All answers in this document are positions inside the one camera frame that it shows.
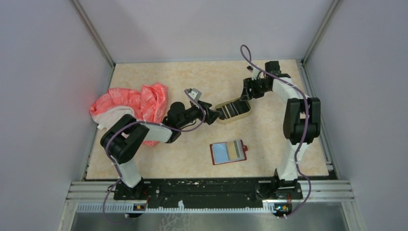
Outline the black credit card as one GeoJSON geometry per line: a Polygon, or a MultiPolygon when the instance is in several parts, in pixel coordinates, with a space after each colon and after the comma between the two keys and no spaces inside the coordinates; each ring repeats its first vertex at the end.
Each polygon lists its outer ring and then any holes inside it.
{"type": "Polygon", "coordinates": [[[241,113],[240,103],[241,103],[241,101],[238,100],[238,101],[230,102],[226,106],[230,117],[238,116],[241,113]]]}
{"type": "Polygon", "coordinates": [[[224,110],[223,107],[217,108],[217,111],[219,111],[219,117],[218,117],[218,118],[219,118],[220,120],[225,120],[225,119],[227,119],[226,112],[225,112],[225,110],[224,110]]]}

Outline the beige oval tray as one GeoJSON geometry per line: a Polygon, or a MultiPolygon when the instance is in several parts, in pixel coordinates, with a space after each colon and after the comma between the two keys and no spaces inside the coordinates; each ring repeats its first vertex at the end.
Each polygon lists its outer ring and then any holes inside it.
{"type": "Polygon", "coordinates": [[[217,122],[227,124],[249,116],[252,106],[249,101],[242,101],[236,98],[216,105],[215,110],[221,112],[217,122]]]}

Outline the red card holder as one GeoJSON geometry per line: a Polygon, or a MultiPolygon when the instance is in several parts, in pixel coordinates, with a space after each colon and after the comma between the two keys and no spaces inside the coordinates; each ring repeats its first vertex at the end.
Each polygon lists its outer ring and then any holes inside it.
{"type": "Polygon", "coordinates": [[[247,160],[248,147],[243,140],[213,143],[209,147],[214,166],[247,160]]]}

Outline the white striped credit card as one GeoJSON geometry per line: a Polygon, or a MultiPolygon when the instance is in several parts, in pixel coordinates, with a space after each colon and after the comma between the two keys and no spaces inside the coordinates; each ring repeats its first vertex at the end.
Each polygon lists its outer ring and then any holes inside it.
{"type": "Polygon", "coordinates": [[[245,159],[245,150],[242,140],[235,140],[233,142],[233,151],[231,152],[231,158],[233,160],[245,159]]]}

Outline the gold credit card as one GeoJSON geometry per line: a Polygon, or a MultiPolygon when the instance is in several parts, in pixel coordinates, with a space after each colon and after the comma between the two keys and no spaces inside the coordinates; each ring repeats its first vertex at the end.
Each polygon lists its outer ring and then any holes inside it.
{"type": "Polygon", "coordinates": [[[226,148],[228,152],[228,159],[230,161],[235,161],[241,157],[240,148],[237,141],[229,141],[226,143],[226,148]]]}

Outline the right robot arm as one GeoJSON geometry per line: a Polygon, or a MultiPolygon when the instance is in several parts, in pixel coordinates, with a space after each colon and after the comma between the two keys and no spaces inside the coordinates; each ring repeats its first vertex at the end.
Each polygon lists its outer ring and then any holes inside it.
{"type": "Polygon", "coordinates": [[[284,198],[296,187],[300,163],[309,145],[320,135],[321,102],[309,97],[297,87],[289,74],[282,73],[279,62],[265,63],[265,70],[249,64],[251,77],[244,79],[241,101],[258,99],[273,92],[286,104],[283,134],[287,140],[284,157],[274,173],[271,193],[284,198]]]}

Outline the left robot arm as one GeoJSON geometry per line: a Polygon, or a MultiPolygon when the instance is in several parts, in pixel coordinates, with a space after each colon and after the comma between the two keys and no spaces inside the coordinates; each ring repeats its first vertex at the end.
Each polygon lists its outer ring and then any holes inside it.
{"type": "Polygon", "coordinates": [[[145,141],[173,143],[184,127],[199,121],[213,124],[222,113],[212,110],[211,104],[198,101],[185,108],[182,102],[172,103],[162,123],[137,120],[134,116],[122,116],[101,138],[100,145],[119,174],[120,182],[126,185],[125,192],[132,199],[143,196],[142,176],[134,157],[145,141]]]}

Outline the pink white cloth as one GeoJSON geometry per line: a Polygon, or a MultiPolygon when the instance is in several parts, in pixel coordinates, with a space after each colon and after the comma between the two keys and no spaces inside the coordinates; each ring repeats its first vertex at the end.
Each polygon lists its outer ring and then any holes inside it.
{"type": "Polygon", "coordinates": [[[110,129],[130,114],[137,120],[160,123],[168,104],[168,88],[159,82],[142,85],[141,90],[110,88],[94,102],[89,113],[98,129],[110,129]]]}

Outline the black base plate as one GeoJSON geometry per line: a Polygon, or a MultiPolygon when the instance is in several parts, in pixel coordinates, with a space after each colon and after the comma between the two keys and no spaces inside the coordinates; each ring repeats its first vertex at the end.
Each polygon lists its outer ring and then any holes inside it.
{"type": "Polygon", "coordinates": [[[147,207],[188,209],[260,208],[263,200],[303,199],[300,183],[293,190],[277,190],[274,177],[143,179],[134,188],[119,183],[116,200],[146,200],[147,207]]]}

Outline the aluminium frame rail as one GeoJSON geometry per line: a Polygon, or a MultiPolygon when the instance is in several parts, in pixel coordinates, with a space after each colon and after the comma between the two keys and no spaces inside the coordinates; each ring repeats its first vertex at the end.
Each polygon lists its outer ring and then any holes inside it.
{"type": "Polygon", "coordinates": [[[66,197],[83,212],[272,213],[306,203],[352,202],[346,180],[300,180],[278,189],[272,178],[147,179],[135,189],[113,181],[72,182],[66,197]]]}

